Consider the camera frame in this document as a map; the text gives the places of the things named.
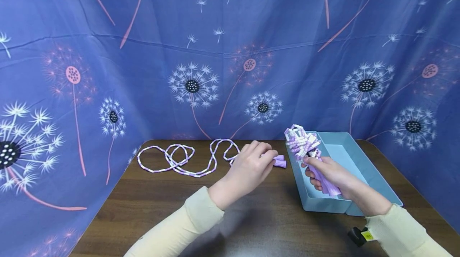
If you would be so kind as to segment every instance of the jump rope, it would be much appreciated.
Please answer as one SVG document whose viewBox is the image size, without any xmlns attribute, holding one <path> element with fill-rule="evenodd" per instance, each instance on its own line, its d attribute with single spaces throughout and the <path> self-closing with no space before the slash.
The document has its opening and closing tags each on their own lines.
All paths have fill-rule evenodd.
<svg viewBox="0 0 460 257">
<path fill-rule="evenodd" d="M 225 149 L 224 151 L 224 160 L 226 161 L 229 161 L 229 164 L 230 166 L 232 166 L 233 164 L 233 161 L 235 161 L 235 158 L 238 156 L 235 155 L 233 157 L 227 157 L 227 153 L 229 152 L 229 150 L 232 148 L 232 147 L 235 147 L 236 148 L 236 151 L 238 153 L 240 153 L 240 149 L 238 148 L 238 146 L 231 140 L 231 139 L 215 139 L 211 142 L 211 144 L 209 145 L 209 151 L 211 152 L 211 158 L 209 159 L 209 162 L 208 162 L 208 167 L 206 167 L 205 169 L 199 171 L 199 172 L 190 172 L 188 170 L 185 170 L 185 169 L 182 169 L 181 166 L 184 166 L 185 164 L 188 163 L 188 161 L 193 157 L 193 155 L 195 154 L 195 149 L 191 146 L 187 146 L 187 145 L 183 145 L 183 144 L 172 144 L 170 146 L 168 146 L 168 148 L 163 149 L 161 148 L 160 146 L 158 145 L 151 145 L 151 146 L 148 146 L 146 148 L 143 148 L 141 151 L 139 151 L 139 153 L 137 154 L 137 163 L 139 163 L 139 166 L 150 172 L 150 173 L 161 173 L 161 172 L 166 172 L 166 171 L 169 171 L 169 170 L 174 170 L 175 172 L 181 174 L 181 175 L 187 175 L 187 176 L 192 176 L 192 177 L 195 177 L 195 178 L 201 178 L 203 176 L 206 176 L 208 174 L 211 174 L 213 173 L 216 168 L 217 168 L 217 159 L 216 159 L 216 152 L 217 152 L 217 148 L 219 147 L 219 145 L 222 143 L 222 142 L 229 142 L 230 143 L 230 146 Z M 159 151 L 163 152 L 164 155 L 165 155 L 165 159 L 167 161 L 167 163 L 169 164 L 169 167 L 167 168 L 164 168 L 164 169 L 159 169 L 159 170 L 152 170 L 148 167 L 146 167 L 145 165 L 142 164 L 142 161 L 141 161 L 141 154 L 149 149 L 152 149 L 152 148 L 156 148 L 158 149 Z M 175 154 L 175 152 L 178 150 L 178 149 L 182 149 L 185 153 L 185 158 L 182 159 L 181 161 L 177 162 L 174 160 L 173 156 Z M 191 150 L 191 154 L 189 155 L 188 154 L 188 151 L 187 149 L 190 149 Z M 284 156 L 283 155 L 278 155 L 274 158 L 275 160 L 275 164 L 274 166 L 277 166 L 277 167 L 282 167 L 282 168 L 286 168 L 286 161 L 284 160 Z"/>
</svg>

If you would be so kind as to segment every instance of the fabric backdrop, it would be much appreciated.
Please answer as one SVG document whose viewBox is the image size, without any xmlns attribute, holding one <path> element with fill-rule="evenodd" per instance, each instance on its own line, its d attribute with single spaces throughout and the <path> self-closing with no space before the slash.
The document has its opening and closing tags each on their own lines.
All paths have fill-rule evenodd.
<svg viewBox="0 0 460 257">
<path fill-rule="evenodd" d="M 460 0 L 0 1 L 0 256 L 67 256 L 144 141 L 293 123 L 460 231 Z"/>
</svg>

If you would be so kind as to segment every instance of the sleeve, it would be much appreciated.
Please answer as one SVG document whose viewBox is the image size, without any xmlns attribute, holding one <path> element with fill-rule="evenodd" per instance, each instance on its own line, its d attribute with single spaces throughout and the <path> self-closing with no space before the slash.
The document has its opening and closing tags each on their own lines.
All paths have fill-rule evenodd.
<svg viewBox="0 0 460 257">
<path fill-rule="evenodd" d="M 196 237 L 211 229 L 224 217 L 224 212 L 202 187 L 176 212 L 139 238 L 125 257 L 176 257 Z"/>
<path fill-rule="evenodd" d="M 366 219 L 369 232 L 390 257 L 452 256 L 400 206 L 393 205 L 387 214 Z"/>
</svg>

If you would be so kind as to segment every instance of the wooden table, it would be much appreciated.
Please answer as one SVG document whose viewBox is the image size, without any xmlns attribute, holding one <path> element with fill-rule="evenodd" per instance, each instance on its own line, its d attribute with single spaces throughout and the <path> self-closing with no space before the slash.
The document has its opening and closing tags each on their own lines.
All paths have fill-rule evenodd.
<svg viewBox="0 0 460 257">
<path fill-rule="evenodd" d="M 166 148 L 172 141 L 145 143 Z M 184 168 L 202 170 L 209 161 L 209 141 L 174 141 L 196 149 Z M 283 141 L 266 141 L 287 156 Z M 236 141 L 240 148 L 248 141 Z M 369 142 L 358 141 L 381 172 L 405 208 L 427 232 L 452 255 L 460 256 L 460 236 L 439 216 L 414 187 Z M 223 143 L 217 156 L 227 148 Z M 142 154 L 151 169 L 163 168 L 164 155 L 152 149 Z M 182 160 L 178 154 L 176 160 Z M 218 159 L 217 170 L 203 178 L 179 175 L 173 171 L 159 174 L 142 170 L 131 163 L 93 222 L 84 233 L 71 257 L 120 257 L 146 231 L 183 205 L 200 187 L 211 186 L 225 175 L 229 166 Z M 222 223 L 200 236 L 181 256 L 190 257 L 306 257 L 306 256 L 386 256 L 377 242 L 357 248 L 347 237 L 354 226 L 363 227 L 364 218 L 345 214 L 305 212 L 302 209 L 293 172 L 275 168 L 266 181 L 225 212 Z"/>
</svg>

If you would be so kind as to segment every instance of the light blue tray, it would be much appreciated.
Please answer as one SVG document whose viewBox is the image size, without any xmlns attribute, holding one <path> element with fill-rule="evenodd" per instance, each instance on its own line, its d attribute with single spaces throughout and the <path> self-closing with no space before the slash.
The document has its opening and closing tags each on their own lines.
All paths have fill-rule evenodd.
<svg viewBox="0 0 460 257">
<path fill-rule="evenodd" d="M 317 132 L 317 135 L 318 139 L 321 140 L 321 145 L 318 147 L 322 152 L 321 156 L 330 156 L 361 181 L 380 192 L 390 202 L 403 205 L 350 134 L 346 132 Z M 295 160 L 294 154 L 287 145 L 286 148 L 302 207 L 305 211 L 363 216 L 361 210 L 351 200 L 344 199 L 343 196 L 331 197 L 329 194 L 323 194 L 316 190 L 305 175 L 305 168 L 301 167 L 300 162 Z"/>
</svg>

